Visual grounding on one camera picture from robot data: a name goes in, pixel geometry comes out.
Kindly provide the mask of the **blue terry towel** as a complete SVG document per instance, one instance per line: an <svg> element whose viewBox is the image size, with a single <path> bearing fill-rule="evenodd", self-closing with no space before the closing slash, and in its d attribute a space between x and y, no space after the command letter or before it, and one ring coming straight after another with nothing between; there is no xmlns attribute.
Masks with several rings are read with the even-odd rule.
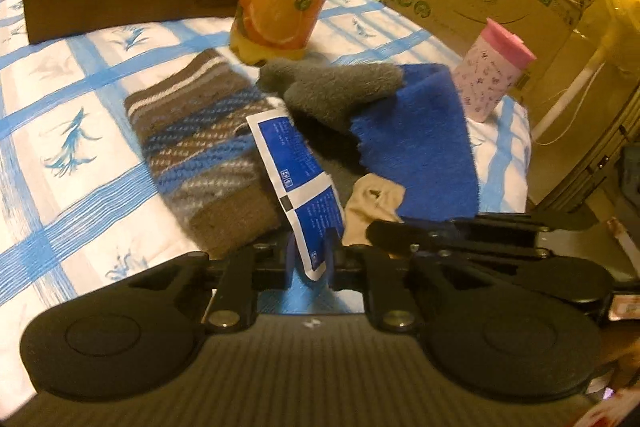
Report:
<svg viewBox="0 0 640 427"><path fill-rule="evenodd" d="M352 117L361 165L405 189L401 218L475 217L480 184L449 68L408 64L400 71L404 85L396 93Z"/></svg>

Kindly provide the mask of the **blue white sachet packet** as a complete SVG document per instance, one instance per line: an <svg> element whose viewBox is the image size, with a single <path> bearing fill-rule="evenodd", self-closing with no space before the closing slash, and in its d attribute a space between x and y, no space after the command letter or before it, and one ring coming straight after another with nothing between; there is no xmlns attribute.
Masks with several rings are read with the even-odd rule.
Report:
<svg viewBox="0 0 640 427"><path fill-rule="evenodd" d="M277 200L291 225L308 280L326 273L326 232L344 231L344 211L329 173L283 109L246 118Z"/></svg>

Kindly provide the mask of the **striped brown blue knit sock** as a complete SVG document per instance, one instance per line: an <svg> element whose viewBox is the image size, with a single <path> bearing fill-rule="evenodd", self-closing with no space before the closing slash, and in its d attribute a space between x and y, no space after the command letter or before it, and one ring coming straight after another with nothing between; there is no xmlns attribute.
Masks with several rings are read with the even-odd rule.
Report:
<svg viewBox="0 0 640 427"><path fill-rule="evenodd" d="M285 224L247 124L271 107L213 49L126 98L156 191L186 235L214 259Z"/></svg>

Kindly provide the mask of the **grey fuzzy sock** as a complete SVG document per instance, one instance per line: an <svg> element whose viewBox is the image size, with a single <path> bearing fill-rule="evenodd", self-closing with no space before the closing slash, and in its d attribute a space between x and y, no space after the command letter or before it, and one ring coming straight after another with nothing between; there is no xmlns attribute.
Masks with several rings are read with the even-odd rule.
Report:
<svg viewBox="0 0 640 427"><path fill-rule="evenodd" d="M282 98L292 115L306 115L347 134L352 116L405 83L400 67L390 63L334 66L276 58L259 69L257 86Z"/></svg>

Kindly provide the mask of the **beige small sock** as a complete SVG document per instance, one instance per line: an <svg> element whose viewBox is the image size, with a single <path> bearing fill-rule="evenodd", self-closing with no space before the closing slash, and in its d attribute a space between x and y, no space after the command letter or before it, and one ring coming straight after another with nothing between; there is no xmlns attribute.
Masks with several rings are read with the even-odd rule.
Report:
<svg viewBox="0 0 640 427"><path fill-rule="evenodd" d="M345 207L342 244L371 245L366 232L373 221L402 223L397 210L404 201L405 191L402 185L374 173L358 179Z"/></svg>

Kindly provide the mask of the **pink floral cup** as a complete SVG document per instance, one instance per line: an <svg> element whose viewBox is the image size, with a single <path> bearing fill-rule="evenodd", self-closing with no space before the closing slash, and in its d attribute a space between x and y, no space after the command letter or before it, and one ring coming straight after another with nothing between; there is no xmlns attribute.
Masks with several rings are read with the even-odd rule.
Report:
<svg viewBox="0 0 640 427"><path fill-rule="evenodd" d="M484 122L536 55L491 18L452 72L465 116Z"/></svg>

